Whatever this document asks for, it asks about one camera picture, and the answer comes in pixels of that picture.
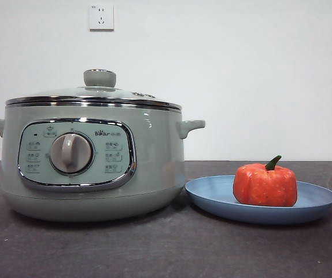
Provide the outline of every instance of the pumpkin stem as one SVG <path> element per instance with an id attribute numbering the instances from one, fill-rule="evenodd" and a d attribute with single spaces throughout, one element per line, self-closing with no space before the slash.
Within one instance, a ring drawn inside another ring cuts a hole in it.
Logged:
<path id="1" fill-rule="evenodd" d="M 265 169 L 267 171 L 270 171 L 270 170 L 274 170 L 275 169 L 275 165 L 277 164 L 277 162 L 282 158 L 281 155 L 277 155 L 276 157 L 274 157 L 272 160 L 270 160 L 268 162 L 268 164 L 265 165 Z"/>

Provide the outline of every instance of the dark countertop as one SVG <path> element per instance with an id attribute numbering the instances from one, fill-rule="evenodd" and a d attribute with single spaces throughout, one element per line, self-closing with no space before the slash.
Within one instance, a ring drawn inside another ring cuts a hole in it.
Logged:
<path id="1" fill-rule="evenodd" d="M 243 164 L 190 161 L 186 177 L 234 174 Z M 332 162 L 279 164 L 332 190 Z M 67 224 L 17 214 L 0 191 L 0 277 L 332 278 L 332 213 L 294 226 L 245 224 L 200 210 L 183 190 L 141 217 Z"/>

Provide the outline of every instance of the plate rim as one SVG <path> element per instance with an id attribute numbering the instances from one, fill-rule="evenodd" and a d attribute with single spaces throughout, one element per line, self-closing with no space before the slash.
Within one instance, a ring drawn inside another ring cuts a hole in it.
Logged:
<path id="1" fill-rule="evenodd" d="M 188 181 L 187 183 L 185 183 L 185 190 L 187 191 L 187 193 L 189 194 L 192 194 L 194 196 L 198 196 L 199 198 L 202 198 L 202 199 L 205 199 L 205 200 L 208 200 L 208 201 L 213 201 L 213 202 L 218 202 L 218 203 L 221 203 L 221 204 L 229 204 L 229 205 L 232 205 L 232 206 L 244 206 L 244 207 L 253 207 L 253 208 L 256 208 L 256 209 L 280 209 L 280 210 L 293 210 L 293 209 L 311 209 L 311 208 L 318 208 L 318 207 L 324 207 L 324 206 L 329 206 L 332 204 L 332 201 L 331 202 L 327 202 L 327 203 L 324 203 L 324 204 L 320 204 L 320 205 L 317 205 L 317 206 L 305 206 L 305 207 L 294 207 L 294 206 L 291 206 L 291 207 L 274 207 L 274 206 L 259 206 L 259 205 L 254 205 L 254 204 L 242 204 L 242 203 L 231 203 L 231 202 L 223 202 L 223 201 L 220 201 L 220 200 L 215 200 L 215 199 L 211 199 L 211 198 L 206 198 L 206 197 L 203 197 L 201 195 L 198 195 L 194 192 L 192 192 L 191 190 L 189 190 L 187 188 L 188 184 L 195 181 L 195 180 L 203 180 L 205 178 L 215 178 L 215 177 L 235 177 L 235 175 L 209 175 L 209 176 L 206 176 L 206 177 L 199 177 L 199 178 L 195 178 L 195 179 L 192 179 L 190 181 Z M 310 182 L 305 182 L 305 181 L 297 181 L 296 182 L 301 182 L 303 184 L 308 184 L 308 185 L 312 185 L 312 186 L 315 186 L 316 188 L 320 188 L 320 189 L 324 189 L 326 191 L 329 191 L 331 194 L 332 194 L 332 190 L 328 189 L 328 188 L 325 188 L 325 187 L 322 187 L 320 185 L 316 185 L 316 184 L 312 184 Z"/>

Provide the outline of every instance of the wall outlet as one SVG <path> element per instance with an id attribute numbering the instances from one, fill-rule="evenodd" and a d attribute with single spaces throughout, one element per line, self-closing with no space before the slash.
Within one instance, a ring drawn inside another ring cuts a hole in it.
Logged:
<path id="1" fill-rule="evenodd" d="M 91 5 L 89 7 L 90 30 L 113 30 L 113 5 Z"/>

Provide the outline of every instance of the lid rim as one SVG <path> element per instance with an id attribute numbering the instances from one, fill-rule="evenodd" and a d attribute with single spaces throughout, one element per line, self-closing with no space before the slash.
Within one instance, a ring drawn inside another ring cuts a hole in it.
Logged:
<path id="1" fill-rule="evenodd" d="M 18 97 L 11 98 L 5 102 L 6 106 L 13 104 L 28 104 L 28 103 L 69 103 L 69 102 L 81 102 L 81 103 L 118 103 L 118 104 L 141 104 L 152 105 L 161 107 L 170 107 L 173 109 L 182 110 L 182 107 L 178 104 L 168 103 L 165 101 L 156 100 L 141 100 L 138 98 L 118 98 L 118 97 L 91 97 L 91 96 L 35 96 L 35 97 Z"/>

